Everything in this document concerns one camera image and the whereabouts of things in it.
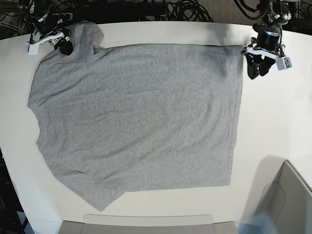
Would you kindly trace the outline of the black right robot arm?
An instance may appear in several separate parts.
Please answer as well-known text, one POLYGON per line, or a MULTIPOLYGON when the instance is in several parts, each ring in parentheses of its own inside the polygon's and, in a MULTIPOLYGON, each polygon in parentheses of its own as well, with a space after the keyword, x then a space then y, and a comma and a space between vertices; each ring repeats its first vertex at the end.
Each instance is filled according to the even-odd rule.
POLYGON ((71 55, 73 44, 70 42, 70 30, 59 27, 66 20, 63 14, 51 13, 47 0, 20 0, 19 8, 26 15, 26 25, 30 30, 26 43, 29 55, 38 54, 39 46, 45 43, 66 56, 71 55))

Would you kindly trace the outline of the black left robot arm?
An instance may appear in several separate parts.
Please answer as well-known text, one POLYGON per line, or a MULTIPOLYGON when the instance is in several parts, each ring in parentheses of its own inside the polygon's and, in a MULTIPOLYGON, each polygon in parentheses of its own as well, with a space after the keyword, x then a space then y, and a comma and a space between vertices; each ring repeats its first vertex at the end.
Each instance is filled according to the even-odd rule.
POLYGON ((257 37, 252 37, 251 43, 241 52, 247 60, 249 78, 266 75, 274 64, 279 71, 291 68, 291 59, 285 54, 285 45, 282 43, 282 26, 292 18, 289 2, 261 0, 256 9, 243 0, 236 0, 235 4, 246 18, 262 20, 253 25, 257 37))

